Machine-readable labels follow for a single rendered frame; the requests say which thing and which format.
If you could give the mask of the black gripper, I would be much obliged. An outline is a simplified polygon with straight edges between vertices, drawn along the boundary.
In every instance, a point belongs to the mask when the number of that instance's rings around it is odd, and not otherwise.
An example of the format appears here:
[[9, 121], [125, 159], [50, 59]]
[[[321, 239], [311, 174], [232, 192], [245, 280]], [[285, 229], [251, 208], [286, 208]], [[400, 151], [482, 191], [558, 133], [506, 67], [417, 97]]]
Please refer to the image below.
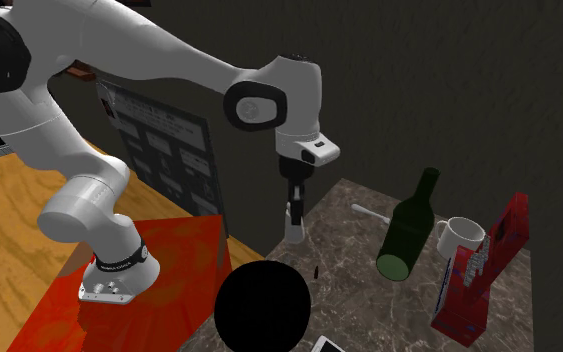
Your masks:
[[301, 243], [305, 238], [304, 181], [310, 177], [310, 165], [285, 156], [279, 157], [279, 172], [288, 182], [288, 200], [285, 210], [284, 239], [291, 244]]

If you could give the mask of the white spoon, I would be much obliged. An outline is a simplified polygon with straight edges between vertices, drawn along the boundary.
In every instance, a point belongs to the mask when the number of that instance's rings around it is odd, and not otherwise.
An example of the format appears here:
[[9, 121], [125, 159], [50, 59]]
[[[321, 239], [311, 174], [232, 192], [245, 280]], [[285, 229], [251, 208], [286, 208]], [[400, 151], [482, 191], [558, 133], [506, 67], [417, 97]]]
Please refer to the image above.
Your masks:
[[374, 211], [371, 211], [371, 210], [369, 210], [369, 209], [367, 209], [363, 206], [360, 206], [358, 204], [355, 204], [355, 203], [351, 204], [351, 209], [355, 212], [358, 212], [358, 213], [362, 213], [362, 214], [366, 214], [366, 215], [370, 215], [370, 216], [379, 218], [382, 222], [384, 222], [387, 225], [389, 225], [390, 222], [391, 222], [390, 218], [388, 218], [384, 215], [381, 215], [379, 213], [376, 213]]

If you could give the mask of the black ball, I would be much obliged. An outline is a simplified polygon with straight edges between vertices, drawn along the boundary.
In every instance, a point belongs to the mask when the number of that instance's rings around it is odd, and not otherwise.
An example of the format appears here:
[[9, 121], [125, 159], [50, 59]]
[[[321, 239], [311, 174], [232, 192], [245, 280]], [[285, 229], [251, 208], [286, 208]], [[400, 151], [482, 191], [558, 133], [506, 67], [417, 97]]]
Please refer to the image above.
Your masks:
[[311, 295], [293, 267], [272, 260], [244, 264], [223, 281], [214, 307], [218, 335], [232, 352], [290, 352], [303, 338]]

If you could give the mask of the dark green bottle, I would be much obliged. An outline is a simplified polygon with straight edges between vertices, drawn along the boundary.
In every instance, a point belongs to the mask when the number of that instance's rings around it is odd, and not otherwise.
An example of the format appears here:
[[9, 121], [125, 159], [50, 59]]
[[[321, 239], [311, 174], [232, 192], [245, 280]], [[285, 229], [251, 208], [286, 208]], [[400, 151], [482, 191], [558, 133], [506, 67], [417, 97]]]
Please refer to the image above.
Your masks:
[[376, 268], [385, 278], [404, 281], [411, 274], [435, 224], [430, 198], [439, 176], [437, 168], [425, 168], [414, 194], [395, 206], [376, 257]]

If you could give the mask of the dark board with pale labels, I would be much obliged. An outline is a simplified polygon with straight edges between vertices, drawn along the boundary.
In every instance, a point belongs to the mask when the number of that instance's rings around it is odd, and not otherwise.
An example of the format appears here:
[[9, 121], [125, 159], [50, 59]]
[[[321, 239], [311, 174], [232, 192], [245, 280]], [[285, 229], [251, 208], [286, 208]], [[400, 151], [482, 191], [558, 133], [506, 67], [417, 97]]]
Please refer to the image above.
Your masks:
[[96, 81], [139, 180], [192, 216], [225, 215], [206, 119]]

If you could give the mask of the white phone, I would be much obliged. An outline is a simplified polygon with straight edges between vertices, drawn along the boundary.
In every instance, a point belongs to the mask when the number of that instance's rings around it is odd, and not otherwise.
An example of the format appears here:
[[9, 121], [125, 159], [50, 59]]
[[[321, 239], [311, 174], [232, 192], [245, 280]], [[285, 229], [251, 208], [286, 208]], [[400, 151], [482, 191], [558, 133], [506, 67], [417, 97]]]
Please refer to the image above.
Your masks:
[[320, 335], [310, 352], [345, 352], [341, 347], [324, 335]]

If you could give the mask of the red robot stand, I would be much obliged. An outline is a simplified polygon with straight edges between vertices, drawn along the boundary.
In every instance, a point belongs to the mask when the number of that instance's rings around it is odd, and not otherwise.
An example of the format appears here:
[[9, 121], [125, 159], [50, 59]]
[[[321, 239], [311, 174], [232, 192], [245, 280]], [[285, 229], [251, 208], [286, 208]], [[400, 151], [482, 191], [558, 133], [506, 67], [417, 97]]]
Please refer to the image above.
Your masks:
[[231, 272], [219, 215], [141, 220], [161, 270], [126, 305], [82, 302], [84, 270], [54, 279], [6, 352], [177, 352], [211, 315]]

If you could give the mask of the white mug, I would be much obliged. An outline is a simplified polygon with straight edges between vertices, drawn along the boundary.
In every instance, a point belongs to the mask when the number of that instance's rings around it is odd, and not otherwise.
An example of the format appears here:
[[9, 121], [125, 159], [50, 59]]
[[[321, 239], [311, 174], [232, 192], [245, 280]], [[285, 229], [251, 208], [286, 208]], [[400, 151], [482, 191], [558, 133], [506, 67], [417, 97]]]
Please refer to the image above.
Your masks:
[[483, 242], [486, 232], [475, 221], [465, 217], [440, 220], [435, 225], [438, 236], [437, 251], [448, 260], [459, 246], [476, 250]]

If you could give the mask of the red box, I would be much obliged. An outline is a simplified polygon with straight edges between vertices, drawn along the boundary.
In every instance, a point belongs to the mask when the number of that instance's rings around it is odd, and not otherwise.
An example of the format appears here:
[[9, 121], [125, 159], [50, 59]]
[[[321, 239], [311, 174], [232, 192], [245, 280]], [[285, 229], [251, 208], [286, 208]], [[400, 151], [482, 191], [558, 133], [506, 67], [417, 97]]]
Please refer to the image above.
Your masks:
[[458, 246], [448, 261], [431, 327], [464, 347], [486, 331], [490, 288], [529, 240], [529, 197], [514, 194], [475, 250]]

